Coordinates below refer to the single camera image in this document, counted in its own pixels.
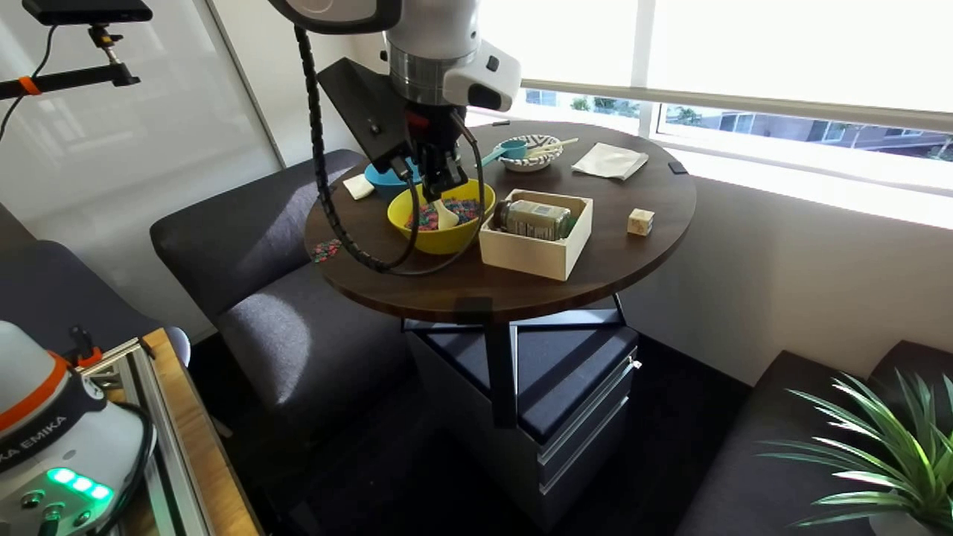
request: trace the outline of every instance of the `paper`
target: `paper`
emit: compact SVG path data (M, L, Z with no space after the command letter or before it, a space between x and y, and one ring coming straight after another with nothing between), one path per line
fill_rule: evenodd
M627 182L645 160L645 152L594 143L572 170L584 176Z
M354 198L362 198L375 191L375 185L368 185L368 177L359 171L359 176L351 176L344 177L344 186Z

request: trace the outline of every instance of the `white wall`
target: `white wall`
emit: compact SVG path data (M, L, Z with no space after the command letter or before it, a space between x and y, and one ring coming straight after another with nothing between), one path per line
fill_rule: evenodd
M695 182L678 249L627 292L633 328L752 384L788 347L865 374L898 338L953 350L953 231Z
M252 5L222 15L246 79L262 93L270 139L204 2L149 5L153 20L113 23L125 34L113 49L141 84L27 98L0 139L0 192L28 231L61 240L134 307L201 338L211 325L150 252L149 225L310 158L305 104L301 73L292 73L287 23L270 18L270 2L252 2L262 15ZM317 63L348 49L328 42ZM28 73L42 45L43 26L21 2L0 2L0 79ZM85 26L55 28L43 70L85 66L103 66ZM351 146L332 112L325 127L328 149Z

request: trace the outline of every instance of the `dark carpet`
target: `dark carpet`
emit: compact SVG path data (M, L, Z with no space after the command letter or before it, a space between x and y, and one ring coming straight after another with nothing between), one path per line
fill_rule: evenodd
M625 433L554 536L673 533L746 399L745 384L655 338L642 337L636 355ZM252 401L216 337L197 344L191 372L208 410L234 432L226 448L265 533L538 533L438 425L415 378L305 447Z

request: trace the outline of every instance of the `white box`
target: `white box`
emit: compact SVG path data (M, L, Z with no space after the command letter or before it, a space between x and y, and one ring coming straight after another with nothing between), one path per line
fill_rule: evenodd
M544 240L544 238L491 228L491 218L487 218L479 225L482 265L536 273L536 276L548 276L548 279L569 279L578 256L584 252L584 247L593 234L593 198L548 192L548 191L523 191L523 186L508 191L506 198L532 198L532 201L566 206L573 213L572 231L558 240Z

